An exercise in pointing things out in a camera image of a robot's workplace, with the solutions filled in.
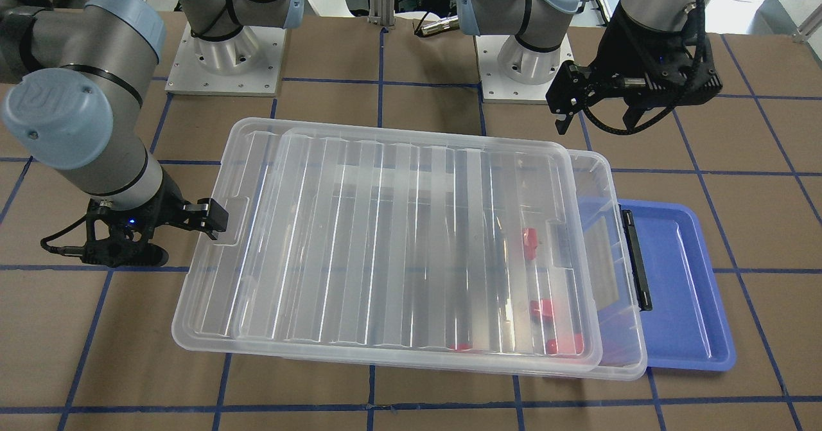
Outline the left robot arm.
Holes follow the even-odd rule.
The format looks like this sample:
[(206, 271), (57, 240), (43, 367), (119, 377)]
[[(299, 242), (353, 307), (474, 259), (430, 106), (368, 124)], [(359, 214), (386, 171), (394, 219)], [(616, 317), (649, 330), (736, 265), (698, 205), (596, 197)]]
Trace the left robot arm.
[(464, 34), (505, 35), (505, 74), (549, 83), (545, 100), (567, 132), (573, 117), (607, 133), (634, 135), (678, 106), (707, 103), (722, 91), (706, 33), (709, 0), (619, 0), (592, 62), (560, 56), (582, 0), (456, 0)]

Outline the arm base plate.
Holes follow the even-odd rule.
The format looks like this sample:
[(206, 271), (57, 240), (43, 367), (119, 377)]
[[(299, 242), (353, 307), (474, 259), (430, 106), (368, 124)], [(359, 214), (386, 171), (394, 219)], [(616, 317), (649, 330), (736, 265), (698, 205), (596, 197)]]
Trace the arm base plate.
[(246, 26), (234, 38), (209, 42), (183, 30), (165, 85), (176, 95), (276, 97), (286, 30)]
[(512, 35), (476, 36), (482, 97), (487, 103), (544, 104), (559, 67), (573, 58), (568, 37), (560, 48), (537, 53)]

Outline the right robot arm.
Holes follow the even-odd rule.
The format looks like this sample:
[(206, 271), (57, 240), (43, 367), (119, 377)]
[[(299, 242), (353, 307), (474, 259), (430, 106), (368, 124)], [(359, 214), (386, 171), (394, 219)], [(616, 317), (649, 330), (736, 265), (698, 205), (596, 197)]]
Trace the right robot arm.
[[(178, 0), (189, 55), (208, 78), (276, 83), (255, 29), (296, 29), (306, 0)], [(135, 133), (166, 27), (143, 0), (87, 0), (57, 12), (53, 0), (2, 0), (2, 121), (30, 155), (89, 197), (86, 212), (42, 238), (50, 254), (85, 264), (164, 265), (152, 243), (167, 225), (217, 239), (229, 212), (214, 198), (186, 200)]]

